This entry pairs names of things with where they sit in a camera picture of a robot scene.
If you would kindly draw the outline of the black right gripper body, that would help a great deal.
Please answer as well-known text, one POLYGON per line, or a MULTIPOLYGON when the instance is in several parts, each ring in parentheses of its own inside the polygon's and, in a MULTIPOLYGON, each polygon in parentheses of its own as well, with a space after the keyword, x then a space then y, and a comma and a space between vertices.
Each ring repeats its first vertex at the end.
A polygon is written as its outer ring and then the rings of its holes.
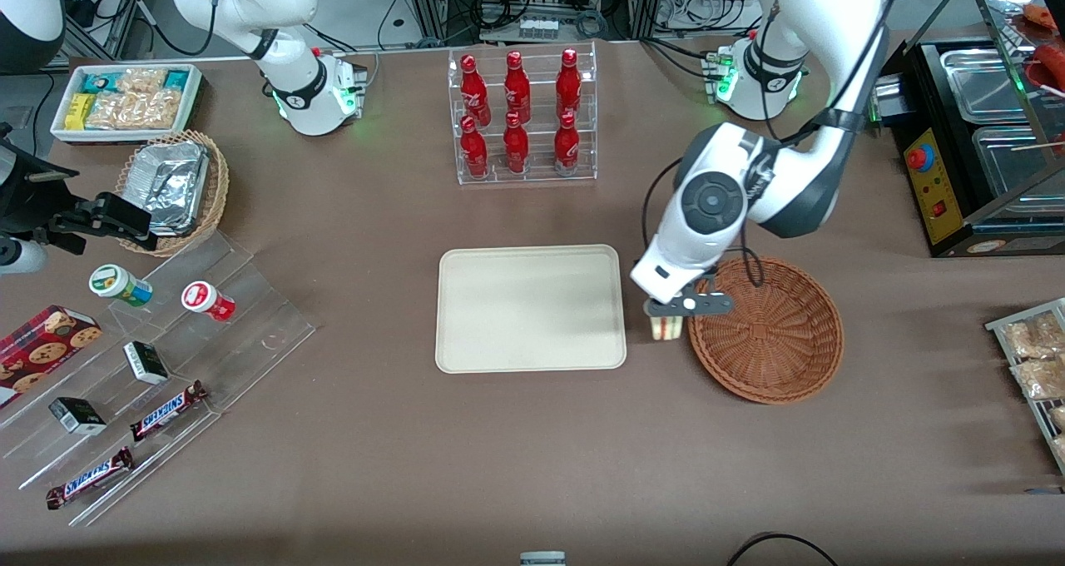
POLYGON ((66 179, 79 171, 54 166, 12 144, 12 127, 1 126, 1 145, 12 153, 1 185, 1 231, 16 240, 52 245, 82 255, 87 241, 80 232, 94 228, 95 203, 72 194, 66 179))

